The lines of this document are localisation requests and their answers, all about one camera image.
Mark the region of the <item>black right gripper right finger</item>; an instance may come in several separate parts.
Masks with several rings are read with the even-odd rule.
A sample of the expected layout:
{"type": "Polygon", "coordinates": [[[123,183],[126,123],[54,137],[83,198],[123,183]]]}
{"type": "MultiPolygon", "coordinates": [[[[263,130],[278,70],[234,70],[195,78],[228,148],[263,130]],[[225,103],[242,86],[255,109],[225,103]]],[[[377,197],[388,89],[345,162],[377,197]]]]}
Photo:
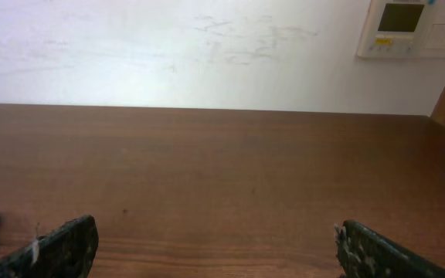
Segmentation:
{"type": "Polygon", "coordinates": [[[355,220],[335,226],[344,278],[445,278],[445,269],[355,220]]]}

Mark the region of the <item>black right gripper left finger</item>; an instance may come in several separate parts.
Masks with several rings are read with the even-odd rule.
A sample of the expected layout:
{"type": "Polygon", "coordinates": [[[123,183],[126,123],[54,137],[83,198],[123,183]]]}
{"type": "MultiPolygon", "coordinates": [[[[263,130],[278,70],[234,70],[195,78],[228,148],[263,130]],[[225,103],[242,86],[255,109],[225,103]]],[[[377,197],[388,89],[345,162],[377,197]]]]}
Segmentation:
{"type": "Polygon", "coordinates": [[[94,217],[80,216],[0,259],[0,277],[86,278],[98,243],[94,217]]]}

